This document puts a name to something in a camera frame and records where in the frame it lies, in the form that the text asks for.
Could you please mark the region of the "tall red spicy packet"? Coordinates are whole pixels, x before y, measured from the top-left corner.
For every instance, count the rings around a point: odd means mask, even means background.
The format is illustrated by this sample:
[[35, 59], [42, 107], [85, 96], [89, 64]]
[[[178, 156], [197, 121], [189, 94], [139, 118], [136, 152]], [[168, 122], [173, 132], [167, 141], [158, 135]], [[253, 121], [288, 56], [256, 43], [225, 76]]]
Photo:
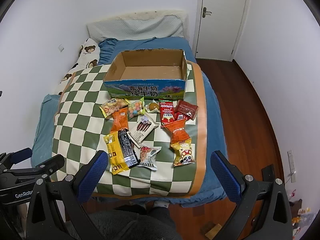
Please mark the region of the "tall red spicy packet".
[[159, 110], [160, 110], [160, 118], [161, 118], [161, 127], [164, 127], [165, 125], [175, 121], [174, 104], [172, 101], [160, 99]]

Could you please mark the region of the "white Franzzi cookie packet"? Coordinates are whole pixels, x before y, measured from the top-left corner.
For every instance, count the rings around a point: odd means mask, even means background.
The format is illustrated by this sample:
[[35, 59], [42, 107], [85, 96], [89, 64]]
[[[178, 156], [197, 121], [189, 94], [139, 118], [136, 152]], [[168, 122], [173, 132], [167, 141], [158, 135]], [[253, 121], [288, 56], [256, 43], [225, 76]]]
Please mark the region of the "white Franzzi cookie packet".
[[138, 148], [141, 148], [142, 141], [158, 126], [159, 124], [145, 113], [135, 127], [128, 131], [128, 136]]

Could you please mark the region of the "white door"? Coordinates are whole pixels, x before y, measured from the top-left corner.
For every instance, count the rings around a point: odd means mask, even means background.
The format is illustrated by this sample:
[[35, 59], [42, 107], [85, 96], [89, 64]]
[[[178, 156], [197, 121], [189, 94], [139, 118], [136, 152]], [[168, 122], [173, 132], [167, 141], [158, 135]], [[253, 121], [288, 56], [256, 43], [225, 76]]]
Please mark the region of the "white door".
[[[196, 57], [229, 61], [244, 14], [246, 0], [202, 0]], [[212, 14], [202, 18], [206, 7]]]

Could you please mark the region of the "orange twisted chip bag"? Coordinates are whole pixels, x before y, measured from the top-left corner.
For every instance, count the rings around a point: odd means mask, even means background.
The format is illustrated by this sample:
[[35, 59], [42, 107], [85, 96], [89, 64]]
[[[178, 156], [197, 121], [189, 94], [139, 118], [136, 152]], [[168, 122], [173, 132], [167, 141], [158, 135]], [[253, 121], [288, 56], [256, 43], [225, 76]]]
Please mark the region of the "orange twisted chip bag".
[[180, 142], [191, 142], [191, 137], [185, 130], [185, 119], [166, 124], [164, 128], [171, 133], [170, 145]]

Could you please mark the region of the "yellow mushroom cartoon bag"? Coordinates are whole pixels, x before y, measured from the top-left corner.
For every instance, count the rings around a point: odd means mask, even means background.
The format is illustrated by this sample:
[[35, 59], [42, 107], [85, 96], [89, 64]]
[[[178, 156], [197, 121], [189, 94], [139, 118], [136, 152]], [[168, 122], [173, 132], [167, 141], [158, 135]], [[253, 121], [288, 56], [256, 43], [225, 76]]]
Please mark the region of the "yellow mushroom cartoon bag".
[[188, 165], [195, 162], [191, 147], [191, 138], [171, 144], [170, 147], [175, 152], [174, 167]]

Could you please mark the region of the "brown egg packet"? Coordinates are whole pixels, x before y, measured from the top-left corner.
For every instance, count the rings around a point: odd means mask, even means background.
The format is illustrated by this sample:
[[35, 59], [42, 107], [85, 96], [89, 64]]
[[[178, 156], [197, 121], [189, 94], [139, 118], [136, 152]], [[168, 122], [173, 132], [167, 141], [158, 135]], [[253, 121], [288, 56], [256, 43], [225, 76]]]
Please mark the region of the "brown egg packet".
[[155, 100], [152, 100], [145, 108], [147, 113], [160, 113], [159, 104]]

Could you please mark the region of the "yellow clear biscuit bag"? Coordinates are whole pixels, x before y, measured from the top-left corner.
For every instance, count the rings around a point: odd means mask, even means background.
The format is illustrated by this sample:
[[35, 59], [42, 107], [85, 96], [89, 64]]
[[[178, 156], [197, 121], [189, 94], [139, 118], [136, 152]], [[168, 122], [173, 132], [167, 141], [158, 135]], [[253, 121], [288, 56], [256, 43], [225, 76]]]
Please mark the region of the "yellow clear biscuit bag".
[[126, 107], [129, 103], [130, 103], [129, 100], [127, 99], [111, 98], [110, 100], [107, 100], [105, 103], [100, 105], [99, 108], [104, 118], [108, 118], [113, 113]]

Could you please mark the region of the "clutter on floor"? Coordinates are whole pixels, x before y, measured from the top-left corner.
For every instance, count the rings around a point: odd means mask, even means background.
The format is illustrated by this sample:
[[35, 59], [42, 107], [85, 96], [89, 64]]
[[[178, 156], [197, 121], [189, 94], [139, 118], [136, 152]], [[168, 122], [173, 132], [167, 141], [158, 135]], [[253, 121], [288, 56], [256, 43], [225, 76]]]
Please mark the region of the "clutter on floor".
[[291, 211], [292, 239], [300, 239], [316, 218], [316, 213], [308, 206], [303, 206], [303, 200], [297, 198], [297, 190], [287, 191]]

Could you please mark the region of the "open cardboard milk box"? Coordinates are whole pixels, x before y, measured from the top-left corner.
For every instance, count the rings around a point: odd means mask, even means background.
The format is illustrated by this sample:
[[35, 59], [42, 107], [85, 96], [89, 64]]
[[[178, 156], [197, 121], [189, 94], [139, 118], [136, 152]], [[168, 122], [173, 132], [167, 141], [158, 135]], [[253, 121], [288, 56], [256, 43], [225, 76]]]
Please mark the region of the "open cardboard milk box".
[[181, 49], [140, 49], [119, 53], [103, 82], [113, 98], [184, 98], [187, 61]]

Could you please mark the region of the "white oat cookie packet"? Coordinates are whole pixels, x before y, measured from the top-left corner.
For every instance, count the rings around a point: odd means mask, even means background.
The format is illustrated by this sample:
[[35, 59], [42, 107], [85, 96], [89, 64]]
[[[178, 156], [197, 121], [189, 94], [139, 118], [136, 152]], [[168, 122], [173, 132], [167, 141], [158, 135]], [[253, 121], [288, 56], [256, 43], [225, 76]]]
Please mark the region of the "white oat cookie packet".
[[143, 145], [140, 148], [140, 163], [137, 166], [157, 171], [156, 156], [161, 149], [161, 146], [150, 147]]

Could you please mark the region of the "orange snack packet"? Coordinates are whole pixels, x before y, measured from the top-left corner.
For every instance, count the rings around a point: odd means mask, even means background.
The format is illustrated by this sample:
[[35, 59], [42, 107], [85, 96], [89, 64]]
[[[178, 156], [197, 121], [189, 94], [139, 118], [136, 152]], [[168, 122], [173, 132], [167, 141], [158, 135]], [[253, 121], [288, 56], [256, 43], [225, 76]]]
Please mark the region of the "orange snack packet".
[[125, 107], [112, 114], [113, 125], [111, 128], [111, 132], [129, 129], [127, 111], [128, 111], [128, 108]]

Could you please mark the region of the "yellow black snack bag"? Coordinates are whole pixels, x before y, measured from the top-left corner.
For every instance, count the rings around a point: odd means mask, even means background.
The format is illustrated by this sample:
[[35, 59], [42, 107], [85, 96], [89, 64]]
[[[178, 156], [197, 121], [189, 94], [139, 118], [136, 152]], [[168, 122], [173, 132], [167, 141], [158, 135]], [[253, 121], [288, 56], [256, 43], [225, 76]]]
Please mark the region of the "yellow black snack bag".
[[113, 175], [140, 164], [140, 159], [134, 150], [128, 131], [128, 129], [121, 129], [104, 136]]

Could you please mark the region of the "dark red square packet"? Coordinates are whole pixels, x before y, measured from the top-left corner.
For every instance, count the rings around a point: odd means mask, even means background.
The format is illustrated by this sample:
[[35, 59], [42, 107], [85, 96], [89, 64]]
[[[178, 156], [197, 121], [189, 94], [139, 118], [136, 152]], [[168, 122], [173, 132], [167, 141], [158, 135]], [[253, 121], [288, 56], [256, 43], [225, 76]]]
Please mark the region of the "dark red square packet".
[[197, 105], [193, 105], [184, 100], [179, 100], [175, 107], [175, 113], [183, 113], [184, 115], [189, 116], [189, 120], [194, 120], [198, 109], [199, 107]]

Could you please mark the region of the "small red chocolate packet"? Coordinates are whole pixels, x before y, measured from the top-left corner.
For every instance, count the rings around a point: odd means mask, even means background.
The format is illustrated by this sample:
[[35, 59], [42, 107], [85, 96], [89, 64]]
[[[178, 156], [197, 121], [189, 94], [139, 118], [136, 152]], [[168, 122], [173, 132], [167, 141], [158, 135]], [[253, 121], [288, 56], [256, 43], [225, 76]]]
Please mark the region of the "small red chocolate packet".
[[180, 112], [176, 112], [175, 113], [175, 120], [182, 120], [182, 119], [185, 119], [186, 121], [189, 120], [189, 116], [187, 115], [184, 115], [183, 113], [180, 113]]

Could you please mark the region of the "green checkered mat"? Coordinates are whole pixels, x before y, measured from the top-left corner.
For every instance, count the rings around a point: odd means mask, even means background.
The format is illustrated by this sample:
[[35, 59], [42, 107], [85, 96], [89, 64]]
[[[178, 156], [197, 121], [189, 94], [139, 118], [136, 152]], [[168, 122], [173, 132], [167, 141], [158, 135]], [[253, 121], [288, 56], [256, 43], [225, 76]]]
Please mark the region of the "green checkered mat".
[[[103, 65], [77, 71], [63, 91], [55, 116], [52, 154], [62, 155], [65, 163], [52, 175], [54, 181], [76, 174], [97, 151], [107, 150], [104, 137], [110, 133], [113, 119], [105, 118], [100, 106], [109, 97], [103, 84], [108, 69], [107, 65]], [[159, 148], [155, 159], [157, 170], [139, 166], [113, 174], [112, 168], [108, 167], [94, 190], [95, 196], [180, 199], [190, 198], [200, 190], [206, 171], [206, 97], [200, 67], [189, 63], [188, 69], [184, 99], [199, 107], [195, 119], [185, 123], [185, 131], [191, 137], [194, 162], [174, 165], [176, 154], [170, 146], [171, 133], [160, 125], [161, 117], [158, 113], [150, 115], [156, 127], [146, 122], [143, 115], [135, 116], [128, 121], [129, 130], [142, 129], [146, 133], [143, 145]]]

